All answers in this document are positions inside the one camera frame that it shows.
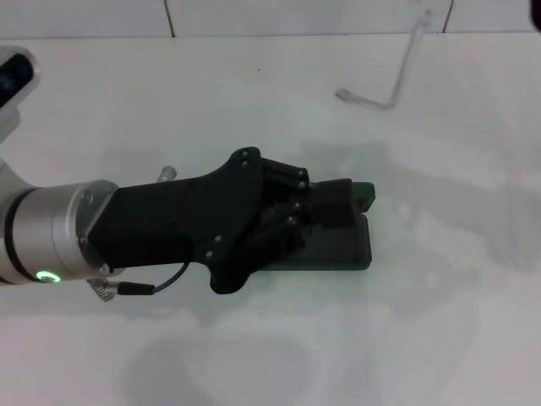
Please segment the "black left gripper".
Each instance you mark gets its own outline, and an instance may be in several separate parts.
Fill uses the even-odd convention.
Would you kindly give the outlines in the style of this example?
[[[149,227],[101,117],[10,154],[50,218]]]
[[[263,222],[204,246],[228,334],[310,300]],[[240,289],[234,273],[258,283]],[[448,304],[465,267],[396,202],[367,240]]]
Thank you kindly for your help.
[[[208,267],[212,289],[238,291],[262,267],[247,246],[265,202],[353,200],[352,181],[312,183],[306,168],[235,151],[221,167],[198,178],[115,191],[92,227],[90,246],[111,268],[195,262]]]

